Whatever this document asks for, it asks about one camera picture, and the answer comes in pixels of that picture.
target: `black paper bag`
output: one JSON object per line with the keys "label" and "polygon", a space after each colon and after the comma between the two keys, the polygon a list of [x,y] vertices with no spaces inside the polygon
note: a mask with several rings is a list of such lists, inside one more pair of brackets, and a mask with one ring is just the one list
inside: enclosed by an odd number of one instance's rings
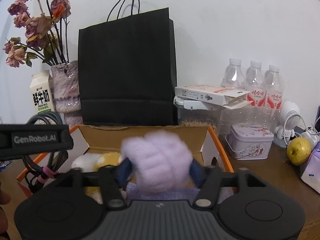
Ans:
{"label": "black paper bag", "polygon": [[177,124],[174,30],[168,8],[80,30],[78,68],[85,124]]}

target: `power strip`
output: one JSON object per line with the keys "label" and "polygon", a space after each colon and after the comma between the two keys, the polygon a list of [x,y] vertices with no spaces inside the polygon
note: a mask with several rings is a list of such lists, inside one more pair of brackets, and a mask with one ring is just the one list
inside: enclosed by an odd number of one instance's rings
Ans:
{"label": "power strip", "polygon": [[300,134],[301,137],[306,138],[311,143],[311,149],[313,150],[318,142],[320,142],[320,135],[311,135],[310,133],[316,133],[317,131],[313,127],[308,127],[305,132]]}

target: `white wall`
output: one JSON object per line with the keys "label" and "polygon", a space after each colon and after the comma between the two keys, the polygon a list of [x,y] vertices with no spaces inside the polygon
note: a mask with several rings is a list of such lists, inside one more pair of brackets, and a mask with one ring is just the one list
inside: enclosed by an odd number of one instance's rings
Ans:
{"label": "white wall", "polygon": [[[23,35],[6,13],[13,1],[0,1],[0,44]],[[78,30],[105,21],[117,1],[70,0],[71,59],[77,58]],[[35,1],[28,6],[38,11]],[[320,0],[141,0],[142,12],[163,7],[170,8],[175,24],[179,85],[219,85],[230,57],[242,59],[245,67],[250,60],[261,61],[264,70],[279,65],[285,98],[298,104],[307,124],[314,122],[320,105]],[[10,68],[5,56],[1,51],[0,115],[4,122],[25,122],[33,114],[31,74],[42,66]]]}

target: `ribbed gray panel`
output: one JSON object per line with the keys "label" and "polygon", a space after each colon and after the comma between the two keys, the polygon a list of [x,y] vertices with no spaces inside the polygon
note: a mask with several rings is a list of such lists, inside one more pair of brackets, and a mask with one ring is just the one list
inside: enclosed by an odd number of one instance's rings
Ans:
{"label": "ribbed gray panel", "polygon": [[187,201],[133,201],[130,208],[110,212],[83,240],[237,240],[210,212]]}

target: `rolled pink towel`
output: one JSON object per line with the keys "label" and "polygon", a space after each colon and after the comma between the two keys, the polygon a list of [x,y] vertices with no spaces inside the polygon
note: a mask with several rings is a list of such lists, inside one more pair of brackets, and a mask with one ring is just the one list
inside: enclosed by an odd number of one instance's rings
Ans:
{"label": "rolled pink towel", "polygon": [[192,154],[174,133],[157,131],[127,138],[122,142],[121,154],[132,162],[141,192],[183,188],[188,182]]}

